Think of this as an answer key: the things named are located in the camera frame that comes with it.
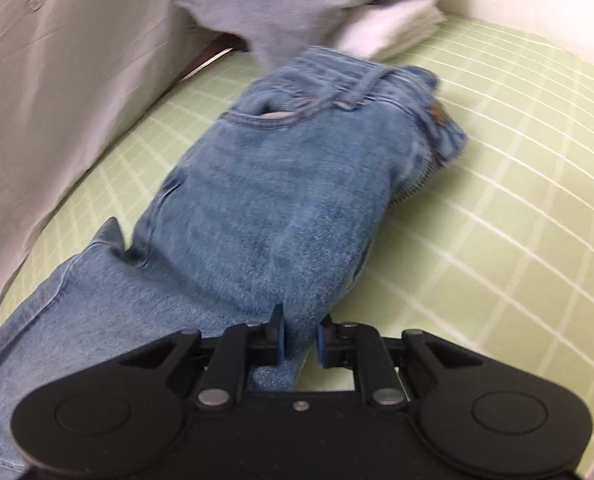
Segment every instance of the blue denim jeans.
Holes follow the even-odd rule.
[[[166,177],[132,247],[108,220],[0,328],[0,480],[24,469],[8,430],[23,396],[183,328],[220,335],[282,303],[287,360],[253,381],[290,388],[389,203],[464,145],[436,86],[325,48],[252,84]]]

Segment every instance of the folded towel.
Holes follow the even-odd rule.
[[[328,45],[363,59],[383,60],[439,30],[438,0],[378,0],[352,9]]]

